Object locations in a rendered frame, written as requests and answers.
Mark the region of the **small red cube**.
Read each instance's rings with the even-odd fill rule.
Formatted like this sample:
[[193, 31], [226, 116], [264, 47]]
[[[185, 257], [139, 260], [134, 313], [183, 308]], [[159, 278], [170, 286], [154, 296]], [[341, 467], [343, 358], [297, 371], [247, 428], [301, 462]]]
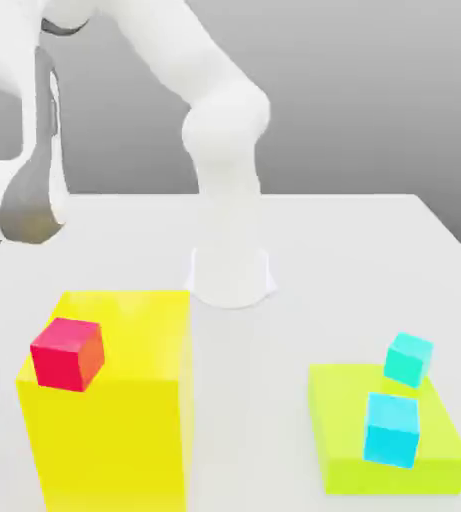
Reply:
[[105, 363], [98, 323], [56, 317], [30, 345], [40, 386], [84, 392]]

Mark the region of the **small turquoise cube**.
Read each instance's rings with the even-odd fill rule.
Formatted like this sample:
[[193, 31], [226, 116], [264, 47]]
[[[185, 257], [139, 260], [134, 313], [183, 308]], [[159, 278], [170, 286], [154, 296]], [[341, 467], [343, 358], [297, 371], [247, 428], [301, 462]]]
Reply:
[[400, 332], [388, 347], [383, 375], [418, 389], [428, 373], [433, 350], [432, 342]]

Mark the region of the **large yellow box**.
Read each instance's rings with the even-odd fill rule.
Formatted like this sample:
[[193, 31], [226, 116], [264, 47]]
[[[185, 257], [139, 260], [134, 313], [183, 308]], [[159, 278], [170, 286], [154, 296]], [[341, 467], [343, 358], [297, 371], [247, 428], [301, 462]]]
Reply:
[[66, 291], [53, 319], [100, 325], [105, 362], [84, 391], [17, 394], [46, 512], [187, 512], [193, 440], [190, 295]]

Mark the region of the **large lime green box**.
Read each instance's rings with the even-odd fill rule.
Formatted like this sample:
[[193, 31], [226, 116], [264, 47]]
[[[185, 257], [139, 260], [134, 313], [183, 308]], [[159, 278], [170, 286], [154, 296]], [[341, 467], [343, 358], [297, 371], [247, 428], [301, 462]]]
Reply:
[[[421, 435], [411, 469], [363, 458], [371, 392], [416, 399]], [[457, 495], [461, 437], [429, 378], [418, 389], [383, 376], [379, 364], [312, 364], [308, 404], [326, 493]]]

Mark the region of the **small cyan cube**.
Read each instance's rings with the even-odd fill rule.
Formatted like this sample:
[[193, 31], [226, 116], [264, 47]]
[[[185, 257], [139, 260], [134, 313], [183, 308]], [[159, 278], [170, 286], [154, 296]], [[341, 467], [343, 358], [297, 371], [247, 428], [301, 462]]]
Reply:
[[414, 398], [370, 392], [363, 459], [412, 469], [420, 441], [419, 404]]

